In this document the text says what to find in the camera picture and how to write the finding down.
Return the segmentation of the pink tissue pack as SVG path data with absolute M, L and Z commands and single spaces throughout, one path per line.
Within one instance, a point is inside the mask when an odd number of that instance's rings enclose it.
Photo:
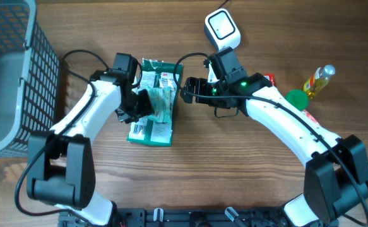
M 309 118 L 310 120 L 312 120 L 316 125 L 320 125 L 320 123 L 307 111 L 307 110 L 303 110 L 302 113 Z

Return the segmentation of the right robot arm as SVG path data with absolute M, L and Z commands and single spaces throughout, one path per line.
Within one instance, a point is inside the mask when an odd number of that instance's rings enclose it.
M 236 108 L 261 123 L 298 157 L 305 168 L 303 192 L 285 203 L 291 226 L 333 224 L 340 217 L 368 226 L 368 157 L 356 136 L 341 138 L 306 117 L 262 74 L 248 75 L 230 47 L 203 54 L 215 79 L 187 78 L 179 85 L 186 103 Z

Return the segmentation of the red white tube packet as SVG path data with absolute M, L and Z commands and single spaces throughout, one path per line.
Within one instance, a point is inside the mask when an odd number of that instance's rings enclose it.
M 273 73 L 266 73 L 264 77 L 268 79 L 273 86 L 275 86 L 275 75 Z

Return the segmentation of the yellow liquid bottle grey cap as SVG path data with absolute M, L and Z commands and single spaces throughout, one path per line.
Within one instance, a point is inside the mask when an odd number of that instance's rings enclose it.
M 304 83 L 302 90 L 312 100 L 330 81 L 336 73 L 331 64 L 319 67 L 316 72 Z

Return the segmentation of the green 3M sponge package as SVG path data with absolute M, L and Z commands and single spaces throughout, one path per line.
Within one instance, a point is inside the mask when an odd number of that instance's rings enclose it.
M 181 80 L 183 66 L 180 64 L 174 73 L 174 63 L 157 61 L 153 59 L 142 60 L 142 78 L 140 84 L 134 89 L 137 93 L 145 88 L 172 88 L 172 122 L 160 124 L 153 122 L 147 117 L 133 122 L 130 126 L 127 141 L 149 146 L 170 146 L 173 133 L 173 110 L 178 88 L 176 82 Z

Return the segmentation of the green lid jar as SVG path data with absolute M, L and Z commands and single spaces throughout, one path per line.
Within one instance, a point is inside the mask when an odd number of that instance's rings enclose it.
M 309 98 L 302 90 L 289 91 L 285 96 L 285 99 L 300 111 L 305 110 L 309 105 Z

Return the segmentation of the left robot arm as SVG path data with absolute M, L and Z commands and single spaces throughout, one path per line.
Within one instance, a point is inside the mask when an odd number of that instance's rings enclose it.
M 85 226 L 124 226 L 115 202 L 95 190 L 92 143 L 111 113 L 130 124 L 154 113 L 146 90 L 136 91 L 142 72 L 138 60 L 118 53 L 112 67 L 95 71 L 86 79 L 87 89 L 74 108 L 47 132 L 35 131 L 28 140 L 28 164 L 17 183 L 27 184 L 30 199 L 55 206 L 53 213 L 70 214 Z

